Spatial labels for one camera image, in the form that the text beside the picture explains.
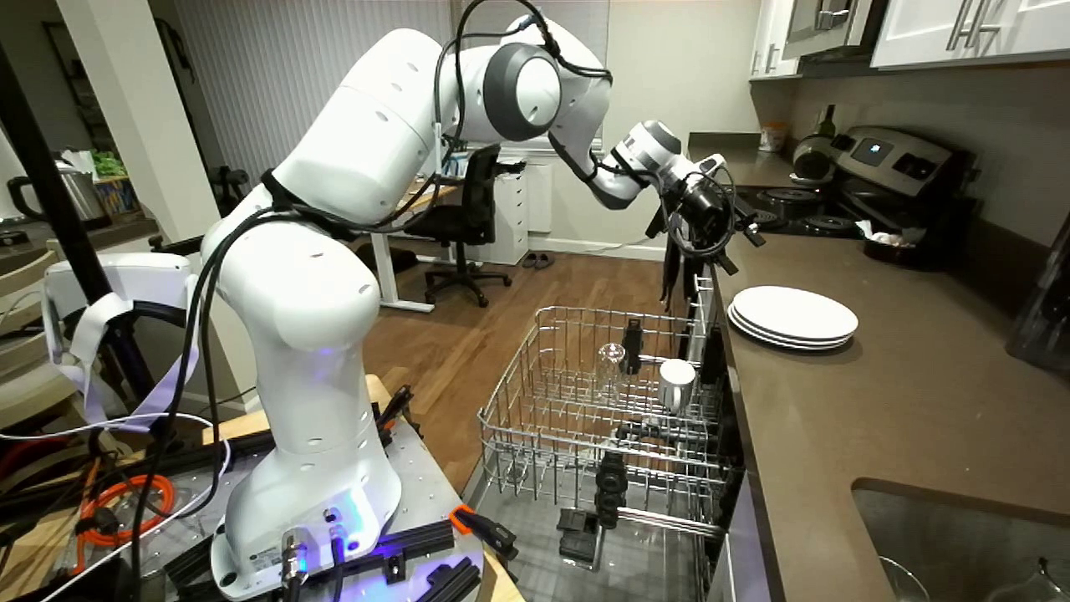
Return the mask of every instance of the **countertop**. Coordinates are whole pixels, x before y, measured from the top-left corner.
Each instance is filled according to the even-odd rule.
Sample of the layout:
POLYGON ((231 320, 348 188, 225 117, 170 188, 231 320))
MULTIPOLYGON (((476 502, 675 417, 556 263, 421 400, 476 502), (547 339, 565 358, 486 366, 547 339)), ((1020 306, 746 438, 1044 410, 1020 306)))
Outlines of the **countertop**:
POLYGON ((1070 385, 1004 352, 1006 319, 961 280, 880 263, 857 242, 732 242, 728 306, 796 285, 860 314, 849 349, 791 355, 726 329, 736 407, 785 600, 894 600, 852 504, 864 479, 1070 512, 1070 385))
POLYGON ((689 135, 689 156, 723 153, 732 181, 748 188, 791 188, 791 165, 780 153, 760 153, 760 135, 689 135))

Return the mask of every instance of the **dishwasher rack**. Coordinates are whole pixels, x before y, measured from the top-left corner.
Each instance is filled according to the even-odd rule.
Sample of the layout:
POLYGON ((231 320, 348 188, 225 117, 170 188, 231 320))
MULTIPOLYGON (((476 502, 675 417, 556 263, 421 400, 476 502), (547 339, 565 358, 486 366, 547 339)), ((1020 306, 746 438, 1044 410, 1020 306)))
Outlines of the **dishwasher rack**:
POLYGON ((717 536, 728 469, 717 462, 717 387, 689 405, 658 405, 658 366, 698 366, 705 320, 601 308, 541 308, 493 400, 477 410, 487 489, 592 510, 604 456, 625 462, 630 492, 617 515, 684 536, 717 536), (643 331, 643 366, 623 376, 604 345, 643 331))

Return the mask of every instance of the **stack of plates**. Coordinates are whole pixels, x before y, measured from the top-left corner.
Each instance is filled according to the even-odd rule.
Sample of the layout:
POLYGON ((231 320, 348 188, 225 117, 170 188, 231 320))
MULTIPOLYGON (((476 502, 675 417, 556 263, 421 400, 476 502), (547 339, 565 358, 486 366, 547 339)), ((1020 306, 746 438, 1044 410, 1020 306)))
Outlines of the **stack of plates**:
POLYGON ((843 349, 860 329, 845 306, 800 289, 746 289, 732 299, 728 320, 756 340, 791 352, 843 349))

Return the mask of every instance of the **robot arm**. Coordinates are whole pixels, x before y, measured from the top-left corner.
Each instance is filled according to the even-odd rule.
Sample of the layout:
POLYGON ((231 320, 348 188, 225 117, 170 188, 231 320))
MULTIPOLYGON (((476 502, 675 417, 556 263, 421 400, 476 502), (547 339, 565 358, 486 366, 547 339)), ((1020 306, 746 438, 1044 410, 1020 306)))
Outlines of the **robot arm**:
POLYGON ((205 272, 215 269, 250 334, 275 435, 275 452, 231 492, 212 549, 226 600, 264 595, 292 578, 281 543, 308 575, 369 556, 401 502, 363 390, 360 339, 377 314, 372 272, 301 220, 250 223, 264 214, 382 223, 425 165, 438 120, 473 143, 547 135, 604 209, 630 209, 643 188, 655 188, 673 242, 719 260, 746 223, 717 183, 723 162, 693 165, 673 132, 653 120, 609 153, 592 149, 604 93, 598 61, 539 13, 494 47, 454 52, 393 30, 350 68, 264 183, 205 236, 205 272))
POLYGON ((760 236, 717 181, 723 156, 683 156, 679 137, 658 120, 636 123, 604 153, 595 149, 609 83, 598 57, 541 13, 514 20, 497 44, 452 52, 425 32, 393 30, 350 68, 301 143, 270 170, 275 196, 256 188, 207 236, 207 250, 254 210, 276 209, 276 191, 345 223, 382 223, 438 143, 434 120, 445 120, 469 143, 545 135, 609 210, 630 209, 653 183, 669 236, 732 272, 723 254, 728 236, 760 236))

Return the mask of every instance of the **cabinet door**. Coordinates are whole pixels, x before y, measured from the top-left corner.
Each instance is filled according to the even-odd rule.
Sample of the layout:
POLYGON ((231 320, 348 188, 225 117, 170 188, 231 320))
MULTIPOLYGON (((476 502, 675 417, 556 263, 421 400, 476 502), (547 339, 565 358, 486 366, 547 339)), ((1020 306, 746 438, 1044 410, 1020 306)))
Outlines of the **cabinet door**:
POLYGON ((894 0, 873 68, 970 64, 1009 50, 1015 0, 894 0))
POLYGON ((494 242, 476 244, 473 259, 517 263, 527 254, 526 174, 494 176, 494 242))
POLYGON ((791 22, 791 0, 762 0, 760 32, 751 50, 751 79, 791 77, 800 61, 781 57, 791 22))
POLYGON ((1070 50, 1070 0, 1020 0, 1014 13, 1009 52, 1070 50))
POLYGON ((953 61, 974 0, 894 0, 873 50, 873 68, 953 61))
POLYGON ((771 0, 762 0, 762 5, 760 5, 756 44, 751 44, 751 52, 748 52, 748 77, 762 77, 762 73, 767 73, 770 7, 771 7, 771 0))

